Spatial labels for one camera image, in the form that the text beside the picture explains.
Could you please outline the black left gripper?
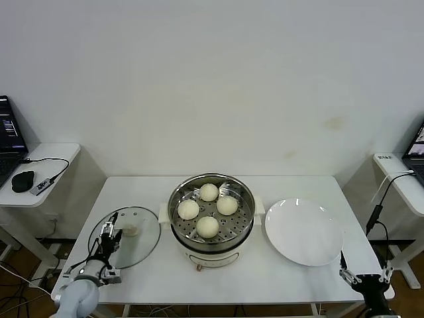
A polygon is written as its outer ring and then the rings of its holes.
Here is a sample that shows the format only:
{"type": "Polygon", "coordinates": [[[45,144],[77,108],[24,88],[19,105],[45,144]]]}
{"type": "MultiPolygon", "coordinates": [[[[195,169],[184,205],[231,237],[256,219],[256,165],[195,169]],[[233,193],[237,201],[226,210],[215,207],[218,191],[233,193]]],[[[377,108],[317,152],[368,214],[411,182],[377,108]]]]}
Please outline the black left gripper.
{"type": "Polygon", "coordinates": [[[98,248],[98,257],[103,262],[108,262],[112,253],[114,253],[120,245],[123,230],[119,229],[116,234],[113,235],[118,216],[118,212],[113,213],[110,218],[102,225],[100,231],[101,240],[100,247],[98,248]]]}

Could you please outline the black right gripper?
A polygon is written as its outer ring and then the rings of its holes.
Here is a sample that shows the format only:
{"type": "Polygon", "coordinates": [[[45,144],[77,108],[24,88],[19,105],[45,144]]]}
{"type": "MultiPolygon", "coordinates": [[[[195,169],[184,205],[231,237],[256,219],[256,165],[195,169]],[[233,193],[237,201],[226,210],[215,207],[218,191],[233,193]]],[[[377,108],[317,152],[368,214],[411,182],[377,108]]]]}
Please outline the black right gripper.
{"type": "Polygon", "coordinates": [[[390,260],[382,268],[381,275],[377,274],[353,274],[347,266],[343,251],[341,251],[341,269],[339,276],[349,285],[353,290],[360,293],[366,307],[369,310],[388,310],[388,302],[384,293],[390,287],[390,280],[394,271],[394,267],[390,260]]]}

